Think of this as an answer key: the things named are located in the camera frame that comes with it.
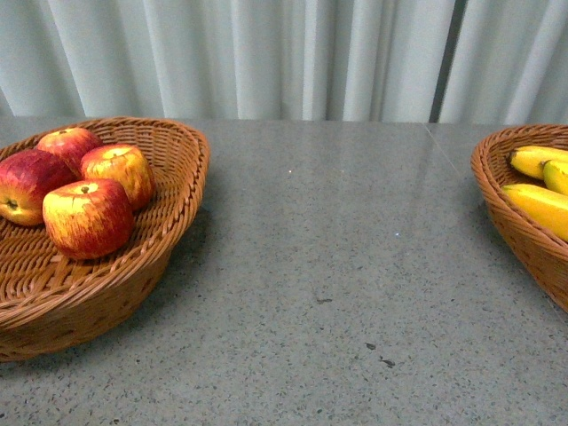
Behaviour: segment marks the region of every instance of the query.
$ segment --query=white curtain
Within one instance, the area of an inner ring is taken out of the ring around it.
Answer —
[[[568,122],[568,0],[455,6],[0,0],[0,115]]]

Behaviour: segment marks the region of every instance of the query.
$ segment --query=wicker basket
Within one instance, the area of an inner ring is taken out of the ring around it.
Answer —
[[[129,242],[91,261],[59,254],[43,225],[25,228],[0,218],[0,362],[61,351],[126,320],[162,276],[201,204],[209,145],[199,131],[132,117],[70,126],[90,129],[106,144],[138,146],[153,166],[156,194],[136,214]],[[0,161],[46,133],[0,149]]]
[[[495,132],[477,144],[471,168],[501,236],[542,289],[568,312],[568,243],[531,220],[501,190],[510,183],[543,185],[507,162],[513,148],[525,145],[568,149],[568,126],[525,125]]]

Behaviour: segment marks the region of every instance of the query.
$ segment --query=yellow banana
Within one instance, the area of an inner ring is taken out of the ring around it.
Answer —
[[[568,241],[568,195],[532,184],[510,184],[503,192],[539,225]]]
[[[568,162],[549,160],[542,166],[542,174],[548,189],[568,195]]]
[[[509,154],[509,164],[527,176],[544,179],[542,164],[548,160],[568,162],[568,150],[552,146],[527,145],[515,148]]]

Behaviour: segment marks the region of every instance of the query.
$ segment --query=red apple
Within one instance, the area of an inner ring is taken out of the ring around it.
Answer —
[[[94,259],[123,246],[134,230],[134,214],[122,185],[113,179],[79,180],[43,199],[43,221],[59,252]]]
[[[84,179],[109,178],[119,181],[132,205],[132,211],[145,207],[155,191],[150,163],[137,146],[112,144],[90,150],[81,159]]]
[[[92,131],[81,127],[57,130],[43,136],[36,149],[56,154],[81,178],[81,159],[91,149],[103,146],[103,141]]]
[[[10,155],[0,162],[0,216],[18,225],[40,225],[44,196],[76,180],[55,154],[27,149]]]

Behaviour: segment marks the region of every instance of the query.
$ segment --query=gray countertop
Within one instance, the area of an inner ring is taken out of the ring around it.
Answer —
[[[70,118],[2,118],[0,144]],[[0,424],[565,425],[568,315],[469,168],[498,126],[185,121],[203,204],[126,322],[0,364]]]

